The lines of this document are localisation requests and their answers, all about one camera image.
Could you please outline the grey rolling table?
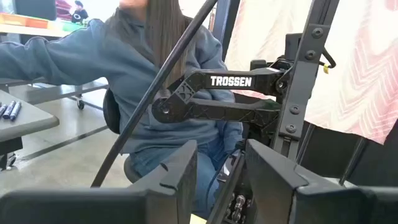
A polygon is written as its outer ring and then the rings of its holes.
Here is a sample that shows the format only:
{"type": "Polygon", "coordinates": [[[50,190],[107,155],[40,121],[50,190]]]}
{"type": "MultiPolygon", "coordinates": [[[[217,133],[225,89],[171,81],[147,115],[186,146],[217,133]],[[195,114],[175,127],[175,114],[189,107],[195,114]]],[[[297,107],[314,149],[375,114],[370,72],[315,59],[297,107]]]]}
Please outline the grey rolling table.
{"type": "MultiPolygon", "coordinates": [[[[36,79],[34,81],[24,81],[24,80],[11,80],[7,78],[0,78],[0,90],[4,90],[9,93],[9,88],[12,86],[21,86],[36,83],[46,83],[43,78],[36,79]]],[[[83,110],[85,107],[85,102],[82,100],[82,94],[91,91],[96,91],[100,89],[107,89],[108,84],[103,84],[97,81],[89,82],[84,85],[59,85],[42,87],[39,86],[38,89],[30,90],[18,97],[32,105],[37,105],[45,103],[48,101],[59,100],[62,98],[75,97],[77,107],[79,110],[83,110]]]]}

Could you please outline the black office chair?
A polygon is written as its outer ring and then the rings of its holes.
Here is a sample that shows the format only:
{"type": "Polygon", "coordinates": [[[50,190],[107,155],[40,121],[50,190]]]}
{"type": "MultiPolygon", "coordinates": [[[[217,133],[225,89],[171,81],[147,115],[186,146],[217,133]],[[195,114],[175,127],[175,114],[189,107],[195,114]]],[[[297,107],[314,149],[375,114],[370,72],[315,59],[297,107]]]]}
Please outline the black office chair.
{"type": "MultiPolygon", "coordinates": [[[[103,115],[107,127],[115,134],[120,134],[121,114],[113,92],[108,88],[103,99],[103,115]]],[[[141,176],[132,168],[131,157],[124,161],[124,173],[131,183],[135,183],[141,176]]]]}

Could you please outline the dark vertical post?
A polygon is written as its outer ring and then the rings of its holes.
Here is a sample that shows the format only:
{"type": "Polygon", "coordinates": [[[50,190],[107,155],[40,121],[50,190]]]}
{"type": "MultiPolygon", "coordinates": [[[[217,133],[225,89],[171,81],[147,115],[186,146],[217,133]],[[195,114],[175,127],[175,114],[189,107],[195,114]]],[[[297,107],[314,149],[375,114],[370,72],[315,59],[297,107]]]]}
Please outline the dark vertical post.
{"type": "Polygon", "coordinates": [[[222,45],[223,61],[226,58],[240,2],[241,0],[218,0],[217,2],[213,35],[222,45]]]}

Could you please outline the dark monitor screen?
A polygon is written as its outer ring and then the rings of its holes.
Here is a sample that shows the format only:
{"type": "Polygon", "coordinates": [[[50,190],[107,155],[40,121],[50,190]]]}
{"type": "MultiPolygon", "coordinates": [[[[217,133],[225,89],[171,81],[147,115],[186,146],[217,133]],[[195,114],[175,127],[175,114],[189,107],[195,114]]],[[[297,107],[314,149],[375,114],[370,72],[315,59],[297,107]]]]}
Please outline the dark monitor screen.
{"type": "Polygon", "coordinates": [[[57,18],[55,0],[14,0],[16,14],[54,21],[57,18]]]}

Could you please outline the black backdrop panel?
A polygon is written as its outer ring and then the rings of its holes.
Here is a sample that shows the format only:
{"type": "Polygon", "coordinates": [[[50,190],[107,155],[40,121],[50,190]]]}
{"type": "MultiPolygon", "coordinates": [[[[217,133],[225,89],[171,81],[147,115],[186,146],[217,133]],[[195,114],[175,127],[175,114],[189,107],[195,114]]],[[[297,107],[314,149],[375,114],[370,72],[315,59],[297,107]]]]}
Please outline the black backdrop panel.
{"type": "MultiPolygon", "coordinates": [[[[340,178],[360,137],[315,127],[301,166],[325,177],[340,178]]],[[[368,141],[348,179],[356,185],[398,187],[398,120],[383,145],[368,141]]]]}

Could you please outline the pink white patterned curtain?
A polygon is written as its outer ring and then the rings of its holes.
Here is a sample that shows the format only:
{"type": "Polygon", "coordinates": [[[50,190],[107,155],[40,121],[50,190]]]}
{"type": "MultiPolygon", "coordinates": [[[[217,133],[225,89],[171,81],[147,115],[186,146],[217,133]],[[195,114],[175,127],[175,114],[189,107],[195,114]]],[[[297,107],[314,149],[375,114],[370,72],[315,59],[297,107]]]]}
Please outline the pink white patterned curtain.
{"type": "MultiPolygon", "coordinates": [[[[241,0],[226,55],[230,70],[284,53],[312,0],[241,0]]],[[[320,70],[305,119],[383,144],[398,120],[398,0],[340,0],[325,45],[336,67],[320,70]]]]}

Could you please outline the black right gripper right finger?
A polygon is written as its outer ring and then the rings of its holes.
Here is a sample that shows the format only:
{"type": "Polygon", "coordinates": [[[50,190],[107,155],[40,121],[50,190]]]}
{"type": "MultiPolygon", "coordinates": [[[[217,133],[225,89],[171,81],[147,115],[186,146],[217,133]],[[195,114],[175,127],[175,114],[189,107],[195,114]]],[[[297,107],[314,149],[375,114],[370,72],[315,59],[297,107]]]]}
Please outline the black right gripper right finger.
{"type": "Polygon", "coordinates": [[[340,186],[254,139],[245,159],[264,224],[398,224],[398,188],[340,186]]]}

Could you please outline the table with colourful bins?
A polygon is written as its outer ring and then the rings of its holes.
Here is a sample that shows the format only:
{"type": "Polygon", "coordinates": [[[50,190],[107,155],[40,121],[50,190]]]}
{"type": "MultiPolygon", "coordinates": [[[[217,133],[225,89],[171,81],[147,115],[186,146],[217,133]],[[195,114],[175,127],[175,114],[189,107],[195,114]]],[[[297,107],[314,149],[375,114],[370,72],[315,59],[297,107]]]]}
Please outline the table with colourful bins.
{"type": "Polygon", "coordinates": [[[69,33],[84,28],[84,25],[67,21],[0,13],[0,35],[23,34],[46,37],[64,37],[69,33]]]}

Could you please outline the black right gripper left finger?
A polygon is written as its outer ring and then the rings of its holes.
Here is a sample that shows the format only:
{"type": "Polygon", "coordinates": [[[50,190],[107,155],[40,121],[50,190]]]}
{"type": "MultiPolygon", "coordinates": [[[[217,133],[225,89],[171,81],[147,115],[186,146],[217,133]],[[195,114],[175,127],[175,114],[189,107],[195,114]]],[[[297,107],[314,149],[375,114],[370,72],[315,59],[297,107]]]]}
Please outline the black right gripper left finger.
{"type": "Polygon", "coordinates": [[[0,224],[190,224],[196,179],[191,140],[125,189],[9,192],[0,198],[0,224]]]}

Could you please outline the black diagonal tube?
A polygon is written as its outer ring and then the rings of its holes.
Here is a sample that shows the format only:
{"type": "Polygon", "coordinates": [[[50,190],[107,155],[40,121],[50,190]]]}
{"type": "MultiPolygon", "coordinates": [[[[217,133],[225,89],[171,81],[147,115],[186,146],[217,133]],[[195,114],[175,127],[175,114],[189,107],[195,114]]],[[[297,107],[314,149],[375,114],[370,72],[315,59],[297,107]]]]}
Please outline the black diagonal tube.
{"type": "Polygon", "coordinates": [[[181,38],[178,40],[170,55],[167,57],[163,66],[160,68],[158,74],[154,78],[154,81],[150,84],[142,100],[139,102],[137,108],[134,110],[132,116],[129,118],[127,125],[121,131],[121,134],[116,139],[112,148],[108,152],[108,155],[105,157],[101,167],[99,168],[98,173],[94,178],[93,183],[91,184],[91,187],[100,187],[102,185],[111,166],[116,160],[118,154],[121,152],[126,141],[130,138],[134,128],[138,124],[146,108],[151,103],[156,93],[160,90],[165,79],[168,77],[174,65],[177,63],[177,60],[183,54],[184,50],[187,48],[197,30],[200,28],[203,21],[206,19],[207,15],[211,12],[217,2],[218,0],[206,0],[194,17],[193,21],[182,34],[181,38]]]}

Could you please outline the person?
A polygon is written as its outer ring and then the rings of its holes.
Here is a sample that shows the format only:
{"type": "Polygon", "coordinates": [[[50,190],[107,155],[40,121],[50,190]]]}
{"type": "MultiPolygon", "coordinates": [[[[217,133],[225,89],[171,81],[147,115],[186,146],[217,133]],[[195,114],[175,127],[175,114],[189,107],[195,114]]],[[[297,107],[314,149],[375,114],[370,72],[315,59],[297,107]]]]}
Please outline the person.
{"type": "Polygon", "coordinates": [[[75,11],[72,14],[72,23],[82,24],[85,19],[89,18],[87,11],[81,1],[75,0],[75,11]]]}
{"type": "MultiPolygon", "coordinates": [[[[190,23],[178,0],[119,0],[107,20],[49,41],[0,43],[0,78],[53,85],[82,85],[104,77],[125,127],[177,41],[190,23]]],[[[160,123],[147,110],[123,147],[131,169],[145,176],[189,140],[197,146],[197,186],[192,212],[208,218],[219,188],[217,170],[241,140],[239,122],[188,119],[160,123]]]]}

